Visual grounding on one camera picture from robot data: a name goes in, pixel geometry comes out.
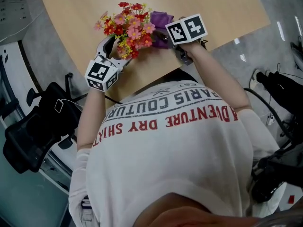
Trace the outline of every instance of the floor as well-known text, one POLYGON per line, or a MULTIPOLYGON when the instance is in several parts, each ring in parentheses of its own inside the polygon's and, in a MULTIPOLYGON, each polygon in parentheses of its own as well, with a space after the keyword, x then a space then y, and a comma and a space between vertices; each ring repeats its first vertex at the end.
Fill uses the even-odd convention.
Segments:
MULTIPOLYGON (((290 42, 297 42, 299 29, 295 16, 303 24, 303 0, 261 0, 271 20, 271 25, 245 35, 239 42, 230 42, 214 51, 213 56, 241 83, 248 87, 250 77, 255 68, 263 71, 276 71, 277 63, 281 63, 281 72, 303 77, 303 72, 294 66, 290 50, 290 42), (284 36, 281 36, 277 22, 280 23, 284 36)), ((37 19, 29 27, 23 45, 32 69, 42 88, 46 88, 52 81, 64 87, 64 75, 74 74, 73 93, 75 96, 87 92, 84 77, 77 71, 70 56, 66 52, 57 35, 50 18, 44 8, 42 0, 27 0, 32 18, 37 19)), ((194 65, 184 66, 194 78, 199 75, 194 65)), ((256 91, 269 101, 269 94, 262 86, 256 91)), ((268 109, 254 96, 249 95, 255 112, 265 123, 269 115, 268 109)), ((272 99, 271 106, 276 109, 281 119, 290 117, 289 113, 277 105, 272 99)), ((278 141, 280 128, 277 122, 268 126, 278 141)))

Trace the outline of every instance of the sleeve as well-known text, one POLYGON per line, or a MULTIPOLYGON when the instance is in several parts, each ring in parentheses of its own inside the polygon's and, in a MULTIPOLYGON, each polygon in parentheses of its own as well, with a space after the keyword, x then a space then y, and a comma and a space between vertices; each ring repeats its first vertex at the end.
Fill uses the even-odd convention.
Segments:
MULTIPOLYGON (((254 111, 244 109, 238 112, 238 117, 243 123, 252 143, 254 161, 272 155, 279 149, 274 137, 254 111)), ((268 202, 261 204, 253 203, 252 216, 264 218, 265 216, 273 214, 279 206, 285 188, 286 183, 282 184, 275 191, 274 195, 268 202)))
POLYGON ((69 195, 69 211, 76 227, 82 224, 85 213, 82 208, 82 200, 87 196, 86 191, 86 165, 91 149, 81 149, 77 152, 76 164, 71 176, 69 195))

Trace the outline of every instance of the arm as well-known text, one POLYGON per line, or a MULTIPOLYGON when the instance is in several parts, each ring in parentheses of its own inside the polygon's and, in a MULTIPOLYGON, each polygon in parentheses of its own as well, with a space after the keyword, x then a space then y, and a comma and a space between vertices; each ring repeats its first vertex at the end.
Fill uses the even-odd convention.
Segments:
POLYGON ((77 149, 91 148, 105 117, 104 93, 90 89, 78 125, 77 149))
POLYGON ((205 86, 219 94, 235 111, 251 109, 250 101, 242 86, 207 50, 197 42, 180 46, 193 59, 205 86))

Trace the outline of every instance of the black chair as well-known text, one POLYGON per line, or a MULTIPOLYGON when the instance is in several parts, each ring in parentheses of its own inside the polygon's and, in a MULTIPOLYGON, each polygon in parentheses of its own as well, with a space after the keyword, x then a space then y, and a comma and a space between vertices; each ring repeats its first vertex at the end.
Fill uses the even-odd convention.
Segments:
POLYGON ((35 98, 41 96, 39 106, 35 106, 29 115, 5 130, 7 140, 3 154, 17 172, 23 173, 28 169, 38 172, 46 154, 62 136, 68 135, 59 143, 62 149, 72 145, 71 138, 78 127, 81 110, 69 101, 63 101, 60 113, 55 110, 58 99, 76 102, 87 95, 71 98, 68 82, 71 77, 71 73, 65 77, 66 91, 55 82, 41 93, 31 89, 27 95, 27 104, 31 105, 35 98))

